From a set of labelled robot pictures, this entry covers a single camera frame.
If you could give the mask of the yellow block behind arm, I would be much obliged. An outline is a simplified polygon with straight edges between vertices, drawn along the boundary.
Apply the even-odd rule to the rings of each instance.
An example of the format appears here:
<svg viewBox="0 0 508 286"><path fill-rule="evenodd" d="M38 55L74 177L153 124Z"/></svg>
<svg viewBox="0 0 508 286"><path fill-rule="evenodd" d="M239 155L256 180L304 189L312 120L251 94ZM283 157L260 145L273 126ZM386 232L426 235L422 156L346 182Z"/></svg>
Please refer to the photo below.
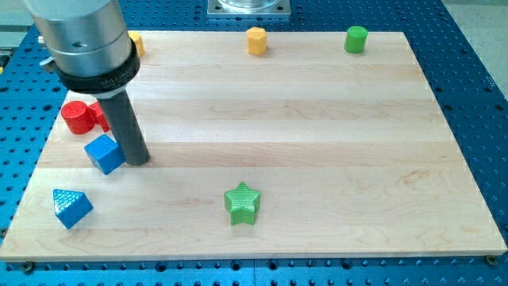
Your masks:
<svg viewBox="0 0 508 286"><path fill-rule="evenodd" d="M145 49L144 49L144 43L143 43L142 36L141 36L140 32L135 31L135 30L129 30L128 34L129 34L130 39L134 42L134 44L136 46L138 56L142 57L145 54Z"/></svg>

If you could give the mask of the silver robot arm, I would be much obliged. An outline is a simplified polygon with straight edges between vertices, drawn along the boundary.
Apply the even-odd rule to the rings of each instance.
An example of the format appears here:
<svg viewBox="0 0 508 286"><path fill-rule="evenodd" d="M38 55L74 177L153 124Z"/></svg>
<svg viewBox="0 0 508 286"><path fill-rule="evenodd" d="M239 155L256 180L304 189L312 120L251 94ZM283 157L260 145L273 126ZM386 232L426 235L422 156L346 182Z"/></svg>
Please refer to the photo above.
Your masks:
<svg viewBox="0 0 508 286"><path fill-rule="evenodd" d="M117 0L25 0L52 58L44 65L69 90L108 99L140 69Z"/></svg>

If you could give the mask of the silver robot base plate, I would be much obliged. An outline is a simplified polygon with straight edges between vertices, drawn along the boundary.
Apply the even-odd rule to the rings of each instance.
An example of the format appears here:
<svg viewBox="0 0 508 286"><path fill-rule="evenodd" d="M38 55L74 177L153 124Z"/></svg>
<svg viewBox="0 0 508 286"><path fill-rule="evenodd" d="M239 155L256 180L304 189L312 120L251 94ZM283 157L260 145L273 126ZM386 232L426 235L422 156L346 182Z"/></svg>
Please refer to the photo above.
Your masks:
<svg viewBox="0 0 508 286"><path fill-rule="evenodd" d="M290 0L208 0L207 14L233 15L283 15L291 14Z"/></svg>

